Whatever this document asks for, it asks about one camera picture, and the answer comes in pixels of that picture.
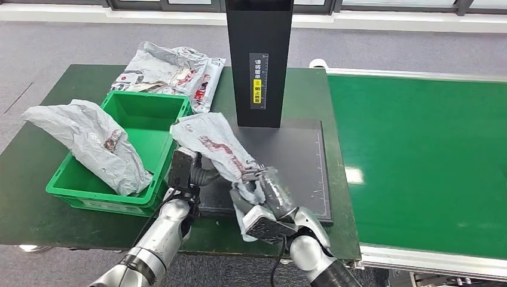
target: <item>green bin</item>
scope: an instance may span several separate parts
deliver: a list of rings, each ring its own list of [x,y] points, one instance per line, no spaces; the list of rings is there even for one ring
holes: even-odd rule
[[[141,193],[119,196],[69,153],[46,191],[72,207],[150,216],[167,191],[164,178],[176,148],[171,124],[190,113],[186,96],[112,91],[100,106],[125,129],[153,179]]]

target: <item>printed plastic bag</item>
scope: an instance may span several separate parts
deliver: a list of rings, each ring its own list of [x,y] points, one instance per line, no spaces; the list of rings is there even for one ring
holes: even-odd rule
[[[68,105],[33,106],[21,118],[64,144],[119,195],[139,193],[151,182],[125,130],[95,103],[72,100]]]
[[[232,182],[233,188],[237,188],[245,200],[252,204],[265,201],[265,195],[259,185],[253,192],[245,187],[242,174],[251,169],[259,169],[260,166],[236,139],[229,122],[221,113],[210,112],[180,118],[179,122],[171,127],[171,133],[181,146],[209,158],[220,175]],[[245,214],[236,206],[234,209],[243,240],[255,241],[256,238],[245,233]]]
[[[209,112],[224,63],[189,47],[142,42],[111,90],[186,95],[194,113]]]

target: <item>black cable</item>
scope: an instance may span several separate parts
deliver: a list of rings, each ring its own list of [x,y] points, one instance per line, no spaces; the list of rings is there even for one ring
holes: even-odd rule
[[[270,277],[271,287],[274,287],[274,273],[276,272],[276,268],[280,264],[280,260],[282,259],[282,256],[285,253],[285,248],[287,245],[287,237],[285,237],[285,235],[282,235],[281,237],[282,237],[282,248],[280,249],[280,254],[278,254],[278,258],[276,259],[276,263],[274,264],[273,269],[271,269],[271,277]]]

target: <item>gray carpet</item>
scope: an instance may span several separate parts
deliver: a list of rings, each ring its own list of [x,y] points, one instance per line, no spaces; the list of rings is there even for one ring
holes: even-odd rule
[[[0,152],[21,128],[21,112],[39,104],[69,64],[126,64],[141,41],[229,58],[225,27],[0,22]],[[288,65],[306,67],[320,57],[339,68],[507,75],[506,47],[505,34],[294,29]],[[13,246],[0,253],[0,286],[10,287],[86,286],[122,257],[60,248],[24,254]],[[180,255],[161,286],[268,286],[272,264]],[[383,270],[357,274],[364,286],[385,286]],[[279,267],[276,282],[307,286],[293,264]]]

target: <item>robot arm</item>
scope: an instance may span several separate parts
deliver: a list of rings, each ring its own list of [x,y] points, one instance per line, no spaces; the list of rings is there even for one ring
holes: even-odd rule
[[[160,205],[158,218],[127,255],[90,287],[147,287],[165,276],[198,215],[199,186],[219,176],[216,171],[203,170],[200,159],[200,155],[184,148],[173,153],[171,188]]]
[[[201,169],[200,155],[184,148],[173,154],[170,184],[158,218],[127,255],[90,287],[147,287],[165,276],[181,245],[189,238],[198,216],[199,186],[218,177]],[[329,237],[313,213],[298,207],[282,187],[276,169],[268,167],[245,175],[247,186],[259,181],[266,196],[254,206],[231,190],[234,204],[245,213],[248,235],[270,244],[286,240],[295,265],[312,287],[360,287],[340,260],[329,251]]]
[[[312,287],[360,287],[347,267],[331,254],[329,237],[313,212],[294,204],[276,169],[267,167],[247,179],[259,180],[266,202],[253,206],[237,190],[231,190],[234,204],[245,213],[246,234],[270,244],[286,240],[293,262]]]

